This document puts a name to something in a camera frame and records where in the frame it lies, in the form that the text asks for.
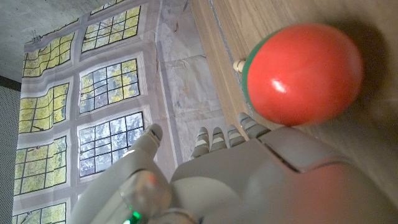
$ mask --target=window print backdrop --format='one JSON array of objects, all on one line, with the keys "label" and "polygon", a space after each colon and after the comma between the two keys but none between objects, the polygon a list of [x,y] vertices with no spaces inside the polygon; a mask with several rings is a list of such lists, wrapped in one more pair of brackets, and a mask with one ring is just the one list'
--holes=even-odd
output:
[{"label": "window print backdrop", "polygon": [[107,7],[111,7],[114,4],[117,4],[117,3],[121,2],[121,1],[123,1],[123,0],[113,0],[113,1],[111,1],[109,3],[106,3],[105,5],[100,6],[100,7],[96,8],[96,9],[92,10],[91,15],[96,13],[96,12],[100,12],[103,9],[106,9]]},{"label": "window print backdrop", "polygon": [[107,169],[143,132],[142,112],[80,130],[80,177]]},{"label": "window print backdrop", "polygon": [[87,27],[82,52],[135,36],[141,7],[129,9],[117,16]]},{"label": "window print backdrop", "polygon": [[137,59],[101,68],[81,78],[80,113],[139,94]]},{"label": "window print backdrop", "polygon": [[12,224],[65,224],[67,221],[67,205],[61,203],[12,217]]},{"label": "window print backdrop", "polygon": [[152,122],[167,138],[156,163],[168,178],[194,147],[184,139],[225,126],[189,4],[175,3],[114,0],[25,46],[14,223],[69,221],[77,195]]},{"label": "window print backdrop", "polygon": [[45,96],[21,99],[19,133],[44,131],[66,119],[69,83],[57,85]]},{"label": "window print backdrop", "polygon": [[23,77],[38,77],[48,68],[53,68],[70,59],[70,46],[75,33],[53,39],[46,47],[24,57]]},{"label": "window print backdrop", "polygon": [[45,146],[18,149],[14,195],[42,190],[67,180],[66,136]]}]

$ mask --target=green led light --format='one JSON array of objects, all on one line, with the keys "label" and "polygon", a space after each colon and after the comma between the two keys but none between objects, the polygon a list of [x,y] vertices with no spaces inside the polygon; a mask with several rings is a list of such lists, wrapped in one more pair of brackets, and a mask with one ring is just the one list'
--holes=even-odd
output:
[{"label": "green led light", "polygon": [[123,224],[136,224],[141,219],[141,215],[138,212],[133,212],[132,217],[129,220],[124,221]]},{"label": "green led light", "polygon": [[138,212],[133,212],[132,216],[138,221],[141,219],[141,215]]}]

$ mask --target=red ball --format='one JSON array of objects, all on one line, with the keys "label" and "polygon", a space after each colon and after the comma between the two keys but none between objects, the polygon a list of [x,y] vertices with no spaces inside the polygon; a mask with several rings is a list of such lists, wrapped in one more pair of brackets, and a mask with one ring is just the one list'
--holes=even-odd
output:
[{"label": "red ball", "polygon": [[356,99],[362,79],[363,60],[354,42],[321,24],[271,34],[243,68],[245,94],[256,111],[286,126],[321,123],[340,114]]}]

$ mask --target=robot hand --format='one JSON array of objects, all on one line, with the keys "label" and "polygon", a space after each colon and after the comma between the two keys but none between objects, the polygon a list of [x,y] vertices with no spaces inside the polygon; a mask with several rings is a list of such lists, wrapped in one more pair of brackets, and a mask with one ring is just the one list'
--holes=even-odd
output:
[{"label": "robot hand", "polygon": [[[238,121],[241,123],[241,127],[244,129],[249,139],[258,138],[270,131],[270,129],[260,125],[246,113],[240,113],[238,116]],[[241,133],[239,133],[238,129],[232,124],[228,126],[228,139],[230,147],[235,147],[246,142]],[[201,127],[199,129],[197,143],[195,144],[195,149],[192,152],[190,160],[203,156],[209,152],[226,148],[225,138],[221,128],[216,127],[213,130],[213,141],[210,147],[208,131],[206,128]]]}]

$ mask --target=printed window backdrop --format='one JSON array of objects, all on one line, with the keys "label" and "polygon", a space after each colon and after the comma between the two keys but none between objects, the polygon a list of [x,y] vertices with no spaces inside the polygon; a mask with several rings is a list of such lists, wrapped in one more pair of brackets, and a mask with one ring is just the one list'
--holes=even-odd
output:
[{"label": "printed window backdrop", "polygon": [[121,2],[121,1],[123,1],[123,0],[113,0],[113,1],[111,1],[109,3],[106,3],[105,5],[100,6],[100,7],[96,8],[96,9],[92,10],[91,15],[96,13],[96,12],[100,12],[103,9],[106,9],[107,7],[111,7],[111,6],[117,4],[117,3]]},{"label": "printed window backdrop", "polygon": [[136,59],[101,68],[81,78],[80,113],[139,94]]},{"label": "printed window backdrop", "polygon": [[21,99],[19,133],[44,131],[66,119],[69,83],[50,88],[45,96]]},{"label": "printed window backdrop", "polygon": [[129,9],[112,18],[87,27],[82,52],[135,36],[141,7]]},{"label": "printed window backdrop", "polygon": [[53,39],[46,47],[24,57],[23,77],[38,77],[48,68],[53,68],[70,59],[70,46],[75,33]]},{"label": "printed window backdrop", "polygon": [[106,170],[143,132],[142,112],[80,130],[80,177]]},{"label": "printed window backdrop", "polygon": [[67,221],[67,204],[61,203],[12,217],[12,224],[65,224]]},{"label": "printed window backdrop", "polygon": [[66,138],[55,139],[45,146],[17,150],[14,195],[46,189],[67,181]]}]

